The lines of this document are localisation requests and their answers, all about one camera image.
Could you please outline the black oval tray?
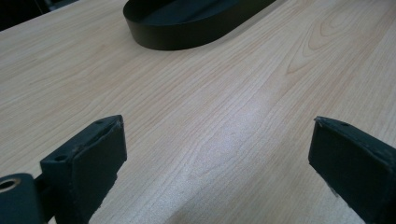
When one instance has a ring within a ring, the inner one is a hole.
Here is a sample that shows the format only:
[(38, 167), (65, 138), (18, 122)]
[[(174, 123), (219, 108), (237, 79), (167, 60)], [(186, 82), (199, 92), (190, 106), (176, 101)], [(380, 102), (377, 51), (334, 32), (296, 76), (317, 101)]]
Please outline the black oval tray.
[(129, 0), (123, 15), (139, 45), (180, 50), (213, 42), (276, 0)]

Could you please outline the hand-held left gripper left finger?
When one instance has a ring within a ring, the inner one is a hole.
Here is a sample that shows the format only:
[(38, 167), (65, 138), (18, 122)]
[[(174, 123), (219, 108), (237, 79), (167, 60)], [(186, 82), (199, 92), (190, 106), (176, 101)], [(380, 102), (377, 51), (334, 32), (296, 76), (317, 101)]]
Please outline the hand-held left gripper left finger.
[(127, 161), (121, 115), (99, 119), (40, 161), (39, 195), (46, 220), (88, 224)]

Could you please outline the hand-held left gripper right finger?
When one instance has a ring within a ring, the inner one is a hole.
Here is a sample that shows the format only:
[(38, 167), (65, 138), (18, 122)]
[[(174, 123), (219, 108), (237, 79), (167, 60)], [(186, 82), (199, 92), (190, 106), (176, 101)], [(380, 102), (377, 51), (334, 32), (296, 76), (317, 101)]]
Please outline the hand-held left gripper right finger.
[(396, 224), (396, 148), (336, 119), (315, 118), (309, 164), (368, 224)]

